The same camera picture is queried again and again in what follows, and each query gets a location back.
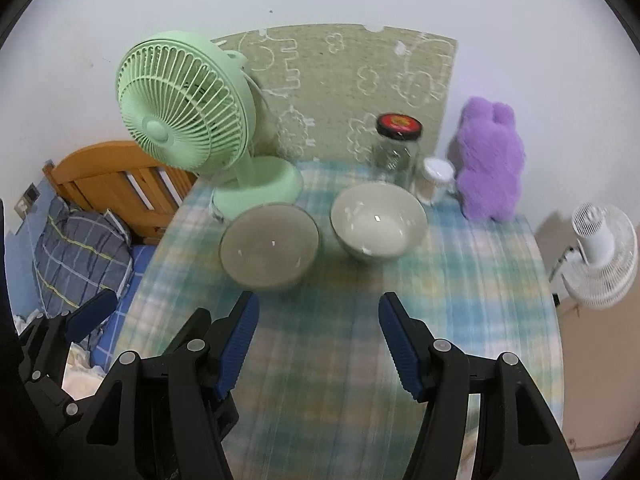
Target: white bowl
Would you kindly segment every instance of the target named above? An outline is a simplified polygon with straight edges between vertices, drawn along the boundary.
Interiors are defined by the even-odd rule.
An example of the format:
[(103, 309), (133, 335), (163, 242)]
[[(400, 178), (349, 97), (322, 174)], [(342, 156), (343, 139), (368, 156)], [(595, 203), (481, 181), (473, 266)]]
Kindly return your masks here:
[(369, 182), (338, 195), (331, 208), (331, 226), (348, 253), (375, 262), (417, 248), (427, 233), (427, 215), (407, 190)]
[(248, 290), (282, 289), (309, 270), (320, 243), (318, 226), (291, 204), (249, 209), (226, 229), (220, 260), (226, 273)]

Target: fan base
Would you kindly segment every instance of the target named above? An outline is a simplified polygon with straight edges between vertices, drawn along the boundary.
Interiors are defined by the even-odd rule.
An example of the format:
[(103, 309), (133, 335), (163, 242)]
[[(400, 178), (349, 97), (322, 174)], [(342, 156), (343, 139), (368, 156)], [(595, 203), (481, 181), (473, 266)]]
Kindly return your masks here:
[(293, 204), (302, 191), (302, 174), (293, 164), (276, 156), (252, 159), (254, 184), (239, 187), (227, 182), (211, 195), (212, 206), (225, 220), (233, 220), (249, 209), (267, 203)]

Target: plush ear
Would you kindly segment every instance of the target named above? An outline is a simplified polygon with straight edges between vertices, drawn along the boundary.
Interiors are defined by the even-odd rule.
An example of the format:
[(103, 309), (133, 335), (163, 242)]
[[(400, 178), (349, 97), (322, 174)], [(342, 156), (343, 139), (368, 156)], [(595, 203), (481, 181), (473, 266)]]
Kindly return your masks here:
[(494, 104), (494, 123), (515, 127), (516, 115), (513, 113), (513, 108), (504, 103)]
[(487, 119), (493, 121), (494, 105), (484, 98), (472, 97), (462, 110), (462, 118), (464, 121), (468, 121), (469, 119)]

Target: white lid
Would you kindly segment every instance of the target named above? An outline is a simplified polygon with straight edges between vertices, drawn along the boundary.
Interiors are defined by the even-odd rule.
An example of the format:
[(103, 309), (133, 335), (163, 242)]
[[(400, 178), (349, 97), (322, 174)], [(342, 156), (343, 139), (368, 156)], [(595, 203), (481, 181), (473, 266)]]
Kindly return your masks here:
[(455, 174), (453, 165), (443, 158), (428, 156), (422, 161), (422, 176), (435, 184), (449, 184)]

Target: purple plush toy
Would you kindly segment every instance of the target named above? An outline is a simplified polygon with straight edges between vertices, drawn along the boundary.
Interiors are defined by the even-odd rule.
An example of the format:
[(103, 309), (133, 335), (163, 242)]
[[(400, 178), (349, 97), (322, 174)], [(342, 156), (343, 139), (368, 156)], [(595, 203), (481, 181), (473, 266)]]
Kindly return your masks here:
[(513, 220), (524, 167), (513, 109), (471, 98), (462, 111), (457, 140), (463, 169), (456, 183), (464, 215), (470, 220)]

